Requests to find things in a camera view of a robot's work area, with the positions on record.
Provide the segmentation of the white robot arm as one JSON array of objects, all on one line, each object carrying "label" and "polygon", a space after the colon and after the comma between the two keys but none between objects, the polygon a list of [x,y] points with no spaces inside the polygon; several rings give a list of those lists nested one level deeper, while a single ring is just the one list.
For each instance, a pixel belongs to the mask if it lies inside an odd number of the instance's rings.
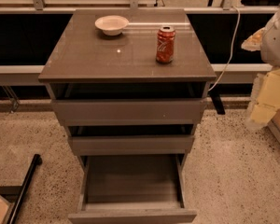
[{"label": "white robot arm", "polygon": [[253,82],[251,101],[245,125],[252,129],[265,127],[280,109],[280,8],[267,24],[246,39],[241,48],[260,51],[260,57],[273,68],[257,74]]}]

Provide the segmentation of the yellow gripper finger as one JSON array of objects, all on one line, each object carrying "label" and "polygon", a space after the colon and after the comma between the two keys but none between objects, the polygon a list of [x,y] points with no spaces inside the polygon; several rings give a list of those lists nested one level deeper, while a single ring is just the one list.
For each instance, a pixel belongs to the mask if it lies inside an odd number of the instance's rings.
[{"label": "yellow gripper finger", "polygon": [[259,105],[275,110],[280,108],[280,68],[264,77],[257,101]]},{"label": "yellow gripper finger", "polygon": [[250,104],[246,110],[245,126],[249,130],[260,130],[266,127],[276,111],[266,106]]}]

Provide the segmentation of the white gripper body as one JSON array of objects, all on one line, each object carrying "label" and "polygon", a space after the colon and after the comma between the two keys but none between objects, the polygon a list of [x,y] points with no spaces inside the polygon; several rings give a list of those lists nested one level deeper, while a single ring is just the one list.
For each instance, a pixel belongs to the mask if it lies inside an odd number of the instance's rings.
[{"label": "white gripper body", "polygon": [[247,51],[258,51],[260,50],[260,45],[262,44],[262,37],[265,28],[258,29],[254,34],[247,38],[241,45],[241,49]]}]

